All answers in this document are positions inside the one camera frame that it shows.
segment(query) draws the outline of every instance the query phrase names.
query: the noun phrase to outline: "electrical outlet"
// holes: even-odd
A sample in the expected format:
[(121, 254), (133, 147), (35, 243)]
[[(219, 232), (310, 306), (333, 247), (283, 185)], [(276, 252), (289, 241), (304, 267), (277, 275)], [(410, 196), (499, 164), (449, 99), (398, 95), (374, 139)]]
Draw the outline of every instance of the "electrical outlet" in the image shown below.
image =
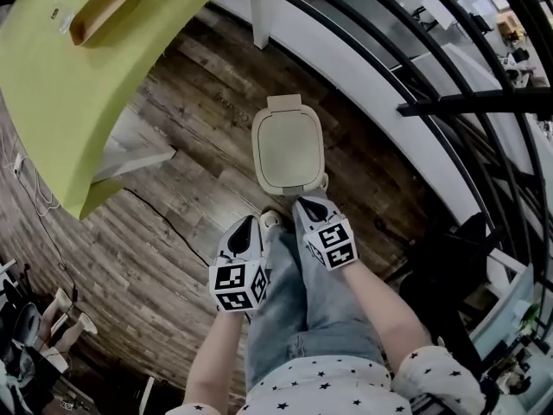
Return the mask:
[(17, 180), (19, 180), (19, 177), (21, 176), (22, 166), (23, 166), (23, 156), (18, 153), (16, 157), (16, 161), (14, 162), (14, 168), (13, 168), (13, 175)]

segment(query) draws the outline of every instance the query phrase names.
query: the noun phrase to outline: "desk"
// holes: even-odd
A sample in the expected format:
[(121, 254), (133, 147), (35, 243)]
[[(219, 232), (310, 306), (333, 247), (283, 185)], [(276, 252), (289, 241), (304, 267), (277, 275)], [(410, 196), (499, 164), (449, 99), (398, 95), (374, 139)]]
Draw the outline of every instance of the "desk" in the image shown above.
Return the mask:
[(86, 1), (17, 0), (0, 29), (0, 88), (17, 133), (80, 220), (121, 189), (97, 178), (100, 166), (120, 173), (105, 163), (108, 137), (156, 59), (208, 0), (140, 0), (110, 19), (98, 46), (75, 47), (60, 28)]

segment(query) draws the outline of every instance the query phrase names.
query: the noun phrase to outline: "star print shirt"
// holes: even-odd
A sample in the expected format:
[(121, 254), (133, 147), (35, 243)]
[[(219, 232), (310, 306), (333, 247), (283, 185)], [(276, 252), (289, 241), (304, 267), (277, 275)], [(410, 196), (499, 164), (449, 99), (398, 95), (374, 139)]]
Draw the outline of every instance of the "star print shirt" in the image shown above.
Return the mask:
[[(445, 348), (427, 346), (408, 355), (394, 379), (382, 365), (357, 357), (292, 360), (257, 383), (238, 413), (411, 415), (411, 403), (428, 395), (459, 415), (480, 415), (485, 406), (471, 373)], [(221, 414), (198, 403), (183, 405), (167, 415)]]

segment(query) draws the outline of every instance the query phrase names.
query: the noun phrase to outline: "person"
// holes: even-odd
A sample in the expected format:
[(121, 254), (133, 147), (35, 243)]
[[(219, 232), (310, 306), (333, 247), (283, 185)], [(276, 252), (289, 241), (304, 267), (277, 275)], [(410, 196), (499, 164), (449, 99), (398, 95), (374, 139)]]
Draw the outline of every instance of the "person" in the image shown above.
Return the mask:
[[(326, 197), (322, 190), (315, 195)], [(410, 401), (430, 394), (454, 413), (480, 415), (485, 397), (478, 381), (447, 349), (432, 345), (399, 295), (360, 260), (327, 271), (312, 256), (299, 207), (297, 201), (296, 235), (274, 211), (259, 220), (270, 247), (270, 284), (248, 330), (247, 396), (239, 413), (404, 415)], [(190, 369), (183, 405), (168, 415), (227, 412), (243, 320), (239, 312), (216, 316)]]
[(67, 329), (52, 346), (49, 342), (54, 319), (59, 312), (67, 315), (73, 302), (62, 289), (58, 289), (55, 299), (42, 314), (38, 335), (32, 348), (25, 348), (22, 354), (19, 382), (22, 406), (27, 412), (48, 413), (50, 404), (55, 404), (50, 389), (68, 369), (67, 354), (84, 331), (96, 335), (98, 330), (90, 317), (81, 313), (77, 322)]

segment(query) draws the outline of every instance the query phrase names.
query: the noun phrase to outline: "shoe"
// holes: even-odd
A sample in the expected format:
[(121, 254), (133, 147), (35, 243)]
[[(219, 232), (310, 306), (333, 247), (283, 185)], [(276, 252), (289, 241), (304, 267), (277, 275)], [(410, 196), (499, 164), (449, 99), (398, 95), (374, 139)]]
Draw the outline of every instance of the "shoe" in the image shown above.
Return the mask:
[(71, 301), (71, 298), (65, 293), (64, 290), (58, 289), (55, 293), (55, 299), (57, 300), (58, 304), (60, 305), (60, 310), (62, 312), (68, 312), (71, 309), (71, 306), (73, 305), (73, 302)]
[(98, 333), (98, 329), (96, 328), (96, 325), (92, 322), (90, 317), (84, 312), (80, 314), (79, 321), (82, 322), (83, 326), (85, 326), (86, 332), (90, 332), (91, 334), (95, 334), (95, 335)]
[(325, 172), (324, 176), (322, 176), (320, 188), (322, 190), (324, 190), (325, 192), (327, 192), (327, 189), (328, 189), (328, 174), (326, 172)]
[(269, 230), (273, 227), (282, 225), (283, 218), (277, 211), (269, 210), (259, 217), (259, 227), (261, 228), (261, 232), (265, 235), (269, 233)]

